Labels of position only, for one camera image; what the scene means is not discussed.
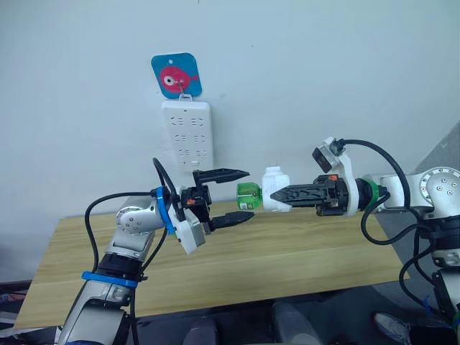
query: electrical outlet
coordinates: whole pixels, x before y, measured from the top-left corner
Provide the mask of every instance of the electrical outlet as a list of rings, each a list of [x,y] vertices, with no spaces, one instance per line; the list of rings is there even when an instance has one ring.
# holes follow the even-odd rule
[[[164,101],[162,115],[182,171],[213,169],[211,108],[206,102]]]

